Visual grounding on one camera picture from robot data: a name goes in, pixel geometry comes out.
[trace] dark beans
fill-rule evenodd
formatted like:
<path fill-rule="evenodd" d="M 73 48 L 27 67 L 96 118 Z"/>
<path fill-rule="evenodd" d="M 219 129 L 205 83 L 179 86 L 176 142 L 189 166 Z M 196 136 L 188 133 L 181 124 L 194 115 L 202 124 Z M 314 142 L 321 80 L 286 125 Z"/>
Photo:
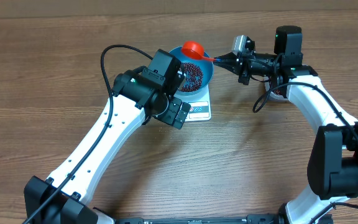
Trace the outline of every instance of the dark beans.
<path fill-rule="evenodd" d="M 190 62 L 183 63 L 183 66 L 185 68 L 186 83 L 180 91 L 192 92 L 199 90 L 203 84 L 203 72 L 200 66 Z"/>

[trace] white scale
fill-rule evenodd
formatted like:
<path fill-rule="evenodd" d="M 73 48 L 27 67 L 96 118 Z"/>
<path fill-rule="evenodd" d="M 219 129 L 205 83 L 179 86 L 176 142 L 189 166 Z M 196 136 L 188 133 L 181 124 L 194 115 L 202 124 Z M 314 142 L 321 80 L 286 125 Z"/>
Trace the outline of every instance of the white scale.
<path fill-rule="evenodd" d="M 191 105 L 185 122 L 209 121 L 211 119 L 211 100 L 209 99 L 209 86 L 206 85 L 200 92 L 194 95 L 182 95 L 180 92 L 175 97 Z"/>

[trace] wooden surface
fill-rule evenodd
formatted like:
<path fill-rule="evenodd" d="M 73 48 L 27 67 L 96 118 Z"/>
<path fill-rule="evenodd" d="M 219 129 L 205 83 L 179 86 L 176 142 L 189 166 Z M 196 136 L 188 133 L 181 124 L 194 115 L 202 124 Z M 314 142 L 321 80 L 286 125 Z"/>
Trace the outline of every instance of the wooden surface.
<path fill-rule="evenodd" d="M 0 20 L 0 223 L 25 218 L 23 189 L 54 170 L 82 140 L 107 100 L 101 51 L 129 44 L 154 54 L 186 40 L 210 55 L 249 35 L 273 52 L 275 29 L 303 29 L 304 63 L 337 102 L 358 118 L 358 11 L 71 17 Z M 106 56 L 111 82 L 145 57 L 126 49 Z M 216 68 L 211 121 L 176 130 L 152 120 L 121 148 L 90 205 L 114 217 L 236 217 L 274 213 L 307 184 L 314 134 L 289 103 L 253 114 L 262 85 L 243 86 Z M 338 208 L 336 223 L 357 223 Z"/>
<path fill-rule="evenodd" d="M 358 9 L 358 0 L 0 0 L 0 18 Z"/>

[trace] red ladle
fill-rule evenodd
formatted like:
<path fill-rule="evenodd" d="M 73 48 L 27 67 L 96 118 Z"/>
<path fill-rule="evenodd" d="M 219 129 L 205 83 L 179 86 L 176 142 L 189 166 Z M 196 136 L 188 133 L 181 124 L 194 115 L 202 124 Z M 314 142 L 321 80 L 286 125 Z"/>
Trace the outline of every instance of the red ladle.
<path fill-rule="evenodd" d="M 205 57 L 203 46 L 192 40 L 186 41 L 185 44 L 183 44 L 183 47 L 181 48 L 181 52 L 187 57 L 194 60 L 207 60 L 209 62 L 216 61 L 215 58 Z"/>

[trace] blue bowl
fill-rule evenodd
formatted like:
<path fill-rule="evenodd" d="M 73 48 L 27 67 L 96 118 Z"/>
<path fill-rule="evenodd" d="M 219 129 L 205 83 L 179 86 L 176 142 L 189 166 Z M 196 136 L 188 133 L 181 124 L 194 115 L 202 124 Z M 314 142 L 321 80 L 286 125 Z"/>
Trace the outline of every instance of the blue bowl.
<path fill-rule="evenodd" d="M 181 52 L 181 47 L 177 47 L 171 50 L 169 53 L 175 56 L 177 59 L 179 59 L 182 63 L 190 62 L 195 65 L 198 65 L 201 71 L 203 72 L 203 81 L 201 82 L 201 88 L 199 90 L 192 91 L 192 92 L 177 91 L 178 95 L 188 96 L 188 95 L 194 95 L 196 93 L 199 93 L 212 80 L 212 76 L 214 74 L 214 65 L 212 62 L 206 60 L 193 60 Z M 205 52 L 204 52 L 204 56 L 209 57 L 209 55 Z"/>

